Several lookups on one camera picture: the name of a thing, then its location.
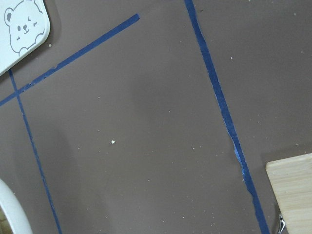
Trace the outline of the wooden cutting board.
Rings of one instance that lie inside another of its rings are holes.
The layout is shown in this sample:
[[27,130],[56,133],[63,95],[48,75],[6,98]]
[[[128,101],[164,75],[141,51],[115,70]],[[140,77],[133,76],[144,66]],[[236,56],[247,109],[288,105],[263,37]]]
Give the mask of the wooden cutting board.
[[312,232],[312,155],[268,162],[266,172],[280,209],[280,227],[290,234]]

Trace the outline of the cream bear tray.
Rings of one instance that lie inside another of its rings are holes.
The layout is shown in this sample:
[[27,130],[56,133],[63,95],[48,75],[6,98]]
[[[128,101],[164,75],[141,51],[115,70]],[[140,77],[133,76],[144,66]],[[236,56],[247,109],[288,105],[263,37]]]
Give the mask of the cream bear tray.
[[0,74],[42,45],[49,33],[50,19],[43,0],[2,0]]

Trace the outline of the bread slice toast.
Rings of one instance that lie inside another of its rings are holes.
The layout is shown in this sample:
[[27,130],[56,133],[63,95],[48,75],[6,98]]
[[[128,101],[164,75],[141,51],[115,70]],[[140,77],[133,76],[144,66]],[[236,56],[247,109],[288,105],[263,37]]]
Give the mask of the bread slice toast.
[[12,229],[2,210],[0,210],[0,234],[12,234]]

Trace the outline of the white plate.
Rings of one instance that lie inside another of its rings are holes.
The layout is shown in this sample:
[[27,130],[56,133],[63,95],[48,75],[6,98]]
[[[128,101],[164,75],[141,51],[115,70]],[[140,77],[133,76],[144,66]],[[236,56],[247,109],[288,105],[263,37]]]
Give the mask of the white plate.
[[21,204],[3,180],[0,180],[0,208],[13,234],[33,233]]

